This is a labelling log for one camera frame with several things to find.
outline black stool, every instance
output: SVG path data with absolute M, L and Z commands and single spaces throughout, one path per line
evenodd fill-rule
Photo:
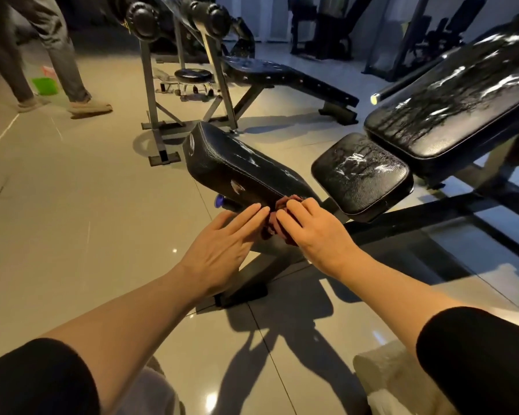
M 192 91 L 198 94 L 197 84 L 204 87 L 204 92 L 210 97 L 214 95 L 214 87 L 211 85 L 214 75 L 207 69 L 178 69 L 175 71 L 175 78 L 177 79 L 177 90 L 174 91 L 176 96 L 181 96 L 181 84 L 183 85 L 183 96 L 187 95 L 187 86 L 192 84 Z

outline beige shoe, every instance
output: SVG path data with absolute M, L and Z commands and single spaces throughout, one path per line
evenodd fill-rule
M 49 104 L 50 101 L 48 99 L 43 98 L 42 96 L 34 96 L 29 100 L 18 103 L 18 112 L 25 113 L 34 111 L 35 109 L 44 106 L 45 104 Z
M 93 115 L 101 113 L 109 113 L 113 111 L 111 104 L 105 102 L 98 102 L 94 99 L 89 99 L 86 102 L 71 102 L 68 109 L 73 115 Z

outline green bucket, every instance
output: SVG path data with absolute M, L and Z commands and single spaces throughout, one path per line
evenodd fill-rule
M 53 78 L 32 78 L 31 81 L 33 82 L 41 96 L 57 95 L 57 84 Z

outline gray pants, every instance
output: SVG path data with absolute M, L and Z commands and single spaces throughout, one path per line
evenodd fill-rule
M 71 102 L 90 99 L 75 62 L 75 50 L 67 26 L 55 0 L 0 0 L 0 74 L 19 102 L 33 97 L 22 70 L 8 5 L 17 10 L 39 33 L 48 50 L 63 90 Z

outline black sleeve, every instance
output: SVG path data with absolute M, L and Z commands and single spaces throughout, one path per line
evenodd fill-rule
M 519 326 L 484 310 L 436 314 L 417 358 L 462 415 L 519 414 Z
M 0 414 L 99 413 L 89 369 L 62 342 L 35 339 L 0 357 Z

